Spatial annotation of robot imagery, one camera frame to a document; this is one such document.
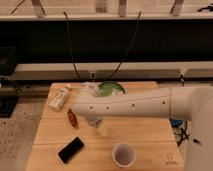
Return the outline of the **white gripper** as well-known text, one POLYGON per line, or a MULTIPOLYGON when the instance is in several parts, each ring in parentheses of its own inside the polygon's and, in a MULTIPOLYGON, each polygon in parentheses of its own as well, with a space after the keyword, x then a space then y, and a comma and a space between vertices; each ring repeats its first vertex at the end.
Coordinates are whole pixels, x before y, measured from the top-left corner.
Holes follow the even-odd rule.
POLYGON ((106 137, 108 135, 108 130, 103 120, 98 120, 96 122, 89 122, 89 125, 91 127, 94 127, 96 129, 96 132, 101 137, 106 137))

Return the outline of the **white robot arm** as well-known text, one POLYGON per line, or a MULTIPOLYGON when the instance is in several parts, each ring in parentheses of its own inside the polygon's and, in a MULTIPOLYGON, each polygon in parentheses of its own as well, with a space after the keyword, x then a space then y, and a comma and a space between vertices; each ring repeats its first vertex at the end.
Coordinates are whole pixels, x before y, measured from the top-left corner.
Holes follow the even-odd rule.
POLYGON ((184 171, 213 171, 213 86, 167 87, 106 97, 99 92, 92 86, 83 87, 72 103, 72 112, 91 125, 105 116, 189 120, 191 139, 184 171))

